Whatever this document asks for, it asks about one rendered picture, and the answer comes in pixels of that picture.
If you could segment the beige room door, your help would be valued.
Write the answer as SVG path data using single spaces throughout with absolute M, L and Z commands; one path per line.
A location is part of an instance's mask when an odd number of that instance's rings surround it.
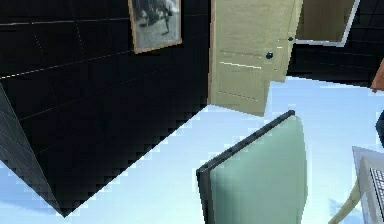
M 303 0 L 213 0 L 209 102 L 263 116 L 285 80 Z M 266 59 L 273 52 L 272 59 Z

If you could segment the framed grey picture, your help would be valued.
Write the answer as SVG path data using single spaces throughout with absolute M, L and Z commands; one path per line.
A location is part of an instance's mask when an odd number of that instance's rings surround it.
M 182 43 L 181 0 L 128 0 L 136 54 Z

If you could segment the dark blue object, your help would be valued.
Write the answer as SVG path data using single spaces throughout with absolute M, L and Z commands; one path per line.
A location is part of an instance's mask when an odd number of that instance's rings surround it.
M 376 125 L 375 125 L 376 131 L 378 133 L 379 140 L 381 142 L 382 147 L 384 148 L 384 110 L 380 114 Z

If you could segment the brown wooden furniture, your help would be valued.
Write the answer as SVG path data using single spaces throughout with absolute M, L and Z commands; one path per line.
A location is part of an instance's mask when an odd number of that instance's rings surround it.
M 380 66 L 372 81 L 370 89 L 374 93 L 376 93 L 377 91 L 384 91 L 384 59 L 380 63 Z

